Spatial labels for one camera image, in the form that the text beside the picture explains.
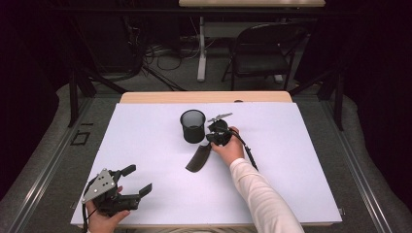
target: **white sleeve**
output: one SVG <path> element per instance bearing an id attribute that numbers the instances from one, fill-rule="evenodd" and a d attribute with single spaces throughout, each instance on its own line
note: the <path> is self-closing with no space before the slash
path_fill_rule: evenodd
<path id="1" fill-rule="evenodd" d="M 304 232 L 291 208 L 244 158 L 230 164 L 234 185 L 245 199 L 259 233 Z"/>

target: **hand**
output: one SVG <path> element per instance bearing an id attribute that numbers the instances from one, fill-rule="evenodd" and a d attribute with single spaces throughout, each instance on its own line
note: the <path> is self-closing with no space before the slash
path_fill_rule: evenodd
<path id="1" fill-rule="evenodd" d="M 239 134 L 239 129 L 236 127 L 232 126 L 230 129 Z M 234 160 L 245 157 L 242 142 L 233 135 L 224 147 L 217 146 L 214 143 L 211 143 L 211 145 L 212 149 L 222 158 L 227 166 L 230 166 Z"/>
<path id="2" fill-rule="evenodd" d="M 91 214 L 88 218 L 88 230 L 91 233 L 113 233 L 119 222 L 130 215 L 130 211 L 122 211 L 112 217 L 105 216 L 95 211 L 96 206 L 92 201 L 86 202 L 86 209 L 87 213 Z"/>

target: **desk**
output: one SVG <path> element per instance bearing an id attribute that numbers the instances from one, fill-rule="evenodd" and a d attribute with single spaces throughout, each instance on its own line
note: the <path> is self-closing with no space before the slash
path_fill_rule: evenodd
<path id="1" fill-rule="evenodd" d="M 224 8 L 224 7 L 254 7 L 254 8 L 314 8 L 323 7 L 325 5 L 325 0 L 180 0 L 179 5 L 181 7 L 192 7 L 192 8 Z M 208 36 L 205 33 L 205 21 L 204 17 L 200 17 L 199 24 L 199 37 L 200 37 L 200 58 L 199 58 L 199 68 L 197 71 L 197 80 L 199 82 L 205 81 L 206 72 L 206 50 L 205 50 L 205 37 Z"/>
<path id="2" fill-rule="evenodd" d="M 135 92 L 125 93 L 117 105 L 88 177 L 103 168 L 136 164 L 136 172 L 120 179 L 122 193 L 137 193 L 153 183 L 139 210 L 120 227 L 253 224 L 218 155 L 212 152 L 197 173 L 185 169 L 198 147 L 183 139 L 179 118 L 188 109 L 198 109 L 208 119 L 233 113 L 226 121 L 239 127 L 260 172 L 302 224 L 341 221 L 300 112 L 287 92 Z M 72 224 L 82 225 L 81 209 L 79 204 Z"/>

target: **black chair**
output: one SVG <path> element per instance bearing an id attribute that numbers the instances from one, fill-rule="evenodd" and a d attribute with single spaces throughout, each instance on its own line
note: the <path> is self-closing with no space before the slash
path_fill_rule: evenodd
<path id="1" fill-rule="evenodd" d="M 286 75 L 287 89 L 296 47 L 308 34 L 301 23 L 260 24 L 239 34 L 231 49 L 230 61 L 222 82 L 231 65 L 231 90 L 236 77 Z"/>

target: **person's left hand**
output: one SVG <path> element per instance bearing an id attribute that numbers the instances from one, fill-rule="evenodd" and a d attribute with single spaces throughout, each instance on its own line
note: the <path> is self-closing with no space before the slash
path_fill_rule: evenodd
<path id="1" fill-rule="evenodd" d="M 112 217 L 102 215 L 95 211 L 96 206 L 93 201 L 86 202 L 86 209 L 87 214 L 91 214 L 88 218 L 88 231 L 91 233 L 113 233 L 119 222 L 130 215 L 130 211 L 121 211 Z"/>

